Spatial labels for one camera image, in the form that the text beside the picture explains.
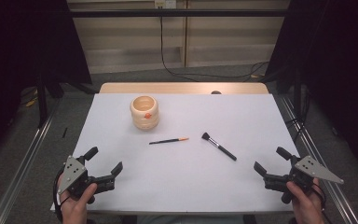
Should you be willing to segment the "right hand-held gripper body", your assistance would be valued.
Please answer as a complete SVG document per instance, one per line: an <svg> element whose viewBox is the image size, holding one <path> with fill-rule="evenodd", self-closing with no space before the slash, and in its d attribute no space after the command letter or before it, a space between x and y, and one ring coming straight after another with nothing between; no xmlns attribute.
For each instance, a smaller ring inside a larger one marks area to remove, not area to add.
<svg viewBox="0 0 358 224"><path fill-rule="evenodd" d="M292 192L286 187L286 183L289 181L298 185L304 193L309 193L313 189L314 178L338 184L344 183L342 178L322 166L311 156L299 158L292 155L292 158L289 161L291 164L291 170L288 175L271 175L267 173L263 177L266 189L282 193L281 200L283 203L289 204L294 198Z"/></svg>

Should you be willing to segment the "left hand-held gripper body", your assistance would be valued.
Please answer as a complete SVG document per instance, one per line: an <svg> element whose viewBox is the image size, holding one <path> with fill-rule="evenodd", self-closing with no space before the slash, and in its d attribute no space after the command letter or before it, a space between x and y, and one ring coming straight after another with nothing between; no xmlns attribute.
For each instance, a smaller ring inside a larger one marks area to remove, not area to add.
<svg viewBox="0 0 358 224"><path fill-rule="evenodd" d="M80 198L89 185L93 183L97 185L95 194L115 188L116 170L113 170L110 175L101 177L90 176L85 166L85 162L90 159L91 156L80 156L79 158L74 158L73 156L68 157L63 166L61 183L58 186L59 195L67 191L71 195Z"/></svg>

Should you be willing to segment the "black makeup brush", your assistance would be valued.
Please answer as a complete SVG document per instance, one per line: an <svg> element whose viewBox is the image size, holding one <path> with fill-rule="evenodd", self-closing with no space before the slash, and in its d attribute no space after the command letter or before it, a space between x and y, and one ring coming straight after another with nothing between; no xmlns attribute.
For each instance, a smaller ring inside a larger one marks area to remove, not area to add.
<svg viewBox="0 0 358 224"><path fill-rule="evenodd" d="M220 144L218 144L215 140L213 140L212 137L208 133L204 133L201 138L210 142L212 145L214 145L216 148L218 148L220 151L222 151L225 155L230 157L232 160L234 160L234 161L237 160L236 156L234 156L231 152L229 152L227 149L225 149Z"/></svg>

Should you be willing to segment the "cream ribbed brush holder cup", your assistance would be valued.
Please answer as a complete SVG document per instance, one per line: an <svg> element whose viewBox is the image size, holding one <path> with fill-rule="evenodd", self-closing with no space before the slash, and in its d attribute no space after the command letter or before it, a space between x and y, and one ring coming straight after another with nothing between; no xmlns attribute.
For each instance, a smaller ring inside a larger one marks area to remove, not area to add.
<svg viewBox="0 0 358 224"><path fill-rule="evenodd" d="M140 130L147 131L155 128L159 122L158 101L148 95L138 96L130 105L133 124Z"/></svg>

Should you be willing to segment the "thin black orange-tipped brush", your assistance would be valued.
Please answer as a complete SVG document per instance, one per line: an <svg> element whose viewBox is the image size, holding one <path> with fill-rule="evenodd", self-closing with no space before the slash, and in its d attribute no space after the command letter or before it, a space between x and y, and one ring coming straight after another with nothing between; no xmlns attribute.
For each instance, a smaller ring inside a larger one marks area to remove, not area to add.
<svg viewBox="0 0 358 224"><path fill-rule="evenodd" d="M173 142L182 142L189 140L189 137L181 137L181 138L173 138L173 139L165 139L149 142L148 145L157 145L157 144L165 144L165 143L173 143Z"/></svg>

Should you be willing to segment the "person's left hand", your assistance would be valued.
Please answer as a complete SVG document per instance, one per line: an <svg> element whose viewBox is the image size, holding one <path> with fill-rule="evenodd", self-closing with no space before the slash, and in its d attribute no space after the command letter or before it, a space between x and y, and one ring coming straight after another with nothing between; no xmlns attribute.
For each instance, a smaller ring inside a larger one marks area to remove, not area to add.
<svg viewBox="0 0 358 224"><path fill-rule="evenodd" d="M96 184L90 184L79 199L73 199L67 190L60 195L62 224L87 224L87 203L96 189Z"/></svg>

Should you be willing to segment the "person's right hand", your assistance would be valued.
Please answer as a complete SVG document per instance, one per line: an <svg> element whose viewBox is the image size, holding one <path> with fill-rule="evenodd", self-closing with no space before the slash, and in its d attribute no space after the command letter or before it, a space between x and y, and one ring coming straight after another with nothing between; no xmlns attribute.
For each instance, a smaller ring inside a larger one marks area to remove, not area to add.
<svg viewBox="0 0 358 224"><path fill-rule="evenodd" d="M303 190L292 181L287 182L286 187L294 195L292 206L297 224L324 224L322 201L315 192L305 194Z"/></svg>

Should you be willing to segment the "black metal stand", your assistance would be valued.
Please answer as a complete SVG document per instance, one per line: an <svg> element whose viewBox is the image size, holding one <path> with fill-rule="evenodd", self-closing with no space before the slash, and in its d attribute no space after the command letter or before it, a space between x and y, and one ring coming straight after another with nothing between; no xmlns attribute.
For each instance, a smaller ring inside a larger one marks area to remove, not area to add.
<svg viewBox="0 0 358 224"><path fill-rule="evenodd" d="M46 89L45 89L45 83L43 81L42 74L39 74L37 78L37 99L38 99L38 107L39 107L38 127L41 128L45 124L48 117Z"/></svg>

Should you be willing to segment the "person's grey clothing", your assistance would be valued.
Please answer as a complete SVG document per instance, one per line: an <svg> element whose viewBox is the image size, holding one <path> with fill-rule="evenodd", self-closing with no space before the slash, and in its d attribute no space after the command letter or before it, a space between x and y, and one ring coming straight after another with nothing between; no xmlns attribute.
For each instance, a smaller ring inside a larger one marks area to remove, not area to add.
<svg viewBox="0 0 358 224"><path fill-rule="evenodd" d="M243 224L242 216L138 216L137 224Z"/></svg>

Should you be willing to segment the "light wooden table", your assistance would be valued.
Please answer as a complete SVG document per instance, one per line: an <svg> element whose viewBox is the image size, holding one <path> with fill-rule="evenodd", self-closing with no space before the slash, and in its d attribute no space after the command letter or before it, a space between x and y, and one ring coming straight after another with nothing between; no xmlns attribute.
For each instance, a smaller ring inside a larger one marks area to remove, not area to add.
<svg viewBox="0 0 358 224"><path fill-rule="evenodd" d="M161 94L268 94L263 83L246 82L109 82L100 93L161 93Z"/></svg>

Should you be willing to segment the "black curtain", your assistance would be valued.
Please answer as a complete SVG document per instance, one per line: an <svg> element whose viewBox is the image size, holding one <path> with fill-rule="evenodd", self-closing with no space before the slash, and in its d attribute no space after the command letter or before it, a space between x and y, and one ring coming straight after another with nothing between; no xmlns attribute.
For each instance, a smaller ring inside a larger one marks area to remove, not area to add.
<svg viewBox="0 0 358 224"><path fill-rule="evenodd" d="M266 81L305 84L358 159L358 0L290 0Z"/></svg>
<svg viewBox="0 0 358 224"><path fill-rule="evenodd" d="M91 83L67 0L0 0L0 140L21 91L45 81Z"/></svg>

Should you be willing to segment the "black horizontal frame bar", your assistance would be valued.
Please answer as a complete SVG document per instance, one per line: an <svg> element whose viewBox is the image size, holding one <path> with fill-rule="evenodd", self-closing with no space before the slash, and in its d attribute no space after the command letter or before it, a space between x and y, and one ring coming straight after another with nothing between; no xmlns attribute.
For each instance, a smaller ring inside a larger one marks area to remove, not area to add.
<svg viewBox="0 0 358 224"><path fill-rule="evenodd" d="M121 9L71 10L74 18L114 17L284 17L283 9Z"/></svg>

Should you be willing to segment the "white wall outlet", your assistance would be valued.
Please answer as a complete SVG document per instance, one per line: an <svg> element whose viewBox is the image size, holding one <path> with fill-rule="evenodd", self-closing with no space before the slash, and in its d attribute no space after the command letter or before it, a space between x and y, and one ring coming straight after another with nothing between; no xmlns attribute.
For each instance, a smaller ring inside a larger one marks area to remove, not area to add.
<svg viewBox="0 0 358 224"><path fill-rule="evenodd" d="M154 0L157 9L176 9L176 0Z"/></svg>

